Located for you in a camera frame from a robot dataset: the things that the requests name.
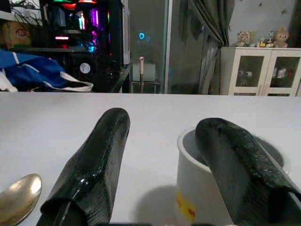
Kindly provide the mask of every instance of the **gray curtain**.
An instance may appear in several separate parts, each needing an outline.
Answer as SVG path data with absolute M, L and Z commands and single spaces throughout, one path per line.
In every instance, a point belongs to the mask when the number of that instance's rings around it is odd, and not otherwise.
M 201 94 L 208 94 L 213 74 L 220 77 L 220 48 L 229 45 L 229 23 L 233 13 L 235 0 L 189 0 L 194 14 L 209 33 L 208 52 L 206 56 Z

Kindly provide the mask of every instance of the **yellow label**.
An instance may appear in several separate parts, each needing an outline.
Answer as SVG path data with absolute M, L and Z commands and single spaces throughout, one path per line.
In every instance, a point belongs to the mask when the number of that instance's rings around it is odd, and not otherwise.
M 177 194 L 177 204 L 179 206 L 179 209 L 181 213 L 188 219 L 191 220 L 191 222 L 196 221 L 196 208 L 194 205 L 189 203 L 179 191 Z

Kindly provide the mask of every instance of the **blue fabric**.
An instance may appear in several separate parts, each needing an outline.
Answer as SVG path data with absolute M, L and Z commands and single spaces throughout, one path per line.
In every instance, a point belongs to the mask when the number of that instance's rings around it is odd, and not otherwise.
M 59 89 L 66 87 L 68 81 L 60 76 L 64 69 L 57 61 L 30 54 L 16 55 L 18 65 L 12 52 L 0 50 L 0 68 L 4 68 L 6 77 L 18 90 L 47 87 L 44 81 Z

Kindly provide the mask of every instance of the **cup rim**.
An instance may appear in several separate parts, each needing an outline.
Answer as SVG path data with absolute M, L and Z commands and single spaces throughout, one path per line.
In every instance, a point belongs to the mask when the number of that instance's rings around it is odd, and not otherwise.
M 192 132 L 196 129 L 196 127 L 193 127 L 193 128 L 189 128 L 189 129 L 186 129 L 179 137 L 178 137 L 178 140 L 177 140 L 177 145 L 178 145 L 178 149 L 179 151 L 186 157 L 186 159 L 188 161 L 190 161 L 192 164 L 196 165 L 197 167 L 199 168 L 202 168 L 203 170 L 207 171 L 208 173 L 211 173 L 211 170 L 208 166 L 200 163 L 199 161 L 197 161 L 196 159 L 194 159 L 187 151 L 186 149 L 184 148 L 184 145 L 183 145 L 183 139 L 185 137 L 185 135 L 187 135 L 189 132 Z M 257 136 L 258 138 L 266 141 L 266 142 L 269 142 L 267 139 L 263 138 L 263 137 L 260 137 L 260 136 Z M 284 165 L 282 167 L 283 171 L 286 173 L 286 174 L 289 174 L 290 172 L 292 172 L 292 165 L 291 165 L 291 159 L 288 157 L 287 153 L 282 151 L 282 150 L 279 150 L 279 153 L 281 154 L 282 158 L 283 158 L 283 162 L 284 162 Z

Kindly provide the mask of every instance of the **black gripper pad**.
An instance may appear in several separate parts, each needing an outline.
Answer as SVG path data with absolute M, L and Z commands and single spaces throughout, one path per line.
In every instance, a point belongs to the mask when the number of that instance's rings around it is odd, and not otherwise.
M 209 118 L 195 139 L 235 224 L 301 224 L 299 189 L 247 130 Z
M 130 118 L 124 109 L 106 111 L 66 163 L 41 207 L 42 214 L 58 211 L 68 200 L 85 214 L 89 226 L 109 223 L 129 128 Z

